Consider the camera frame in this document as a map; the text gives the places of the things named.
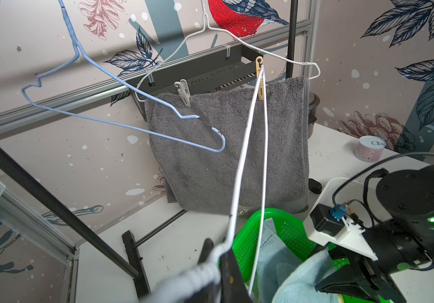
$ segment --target tin can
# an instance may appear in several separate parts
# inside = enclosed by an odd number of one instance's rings
[[[377,162],[385,148],[385,141],[375,136],[362,136],[355,149],[355,157],[364,162]]]

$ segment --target green basket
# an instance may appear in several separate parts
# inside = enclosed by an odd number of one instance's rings
[[[286,246],[301,260],[306,260],[310,252],[316,246],[316,243],[310,241],[306,236],[303,222],[298,218],[282,211],[280,209],[265,209],[264,219],[273,218],[277,235],[286,244]],[[254,256],[256,254],[257,237],[261,211],[251,215],[241,232],[235,237],[232,244],[239,269],[241,270],[244,281],[250,279]],[[336,269],[343,265],[349,264],[347,259],[334,260]],[[343,295],[345,303],[365,303],[369,301],[352,298]]]

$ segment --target black pot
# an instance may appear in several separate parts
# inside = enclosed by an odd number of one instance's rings
[[[310,92],[310,101],[308,108],[308,139],[313,134],[314,123],[316,122],[316,109],[320,104],[320,98]]]

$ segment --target bird illustration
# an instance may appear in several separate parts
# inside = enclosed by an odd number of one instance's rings
[[[209,0],[209,9],[217,25],[237,37],[253,35],[268,23],[289,24],[265,0]]]

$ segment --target blue fabric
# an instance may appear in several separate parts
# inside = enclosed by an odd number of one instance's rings
[[[272,219],[264,221],[256,274],[260,303],[336,303],[336,294],[314,289],[334,272],[328,251],[302,262],[275,233]]]

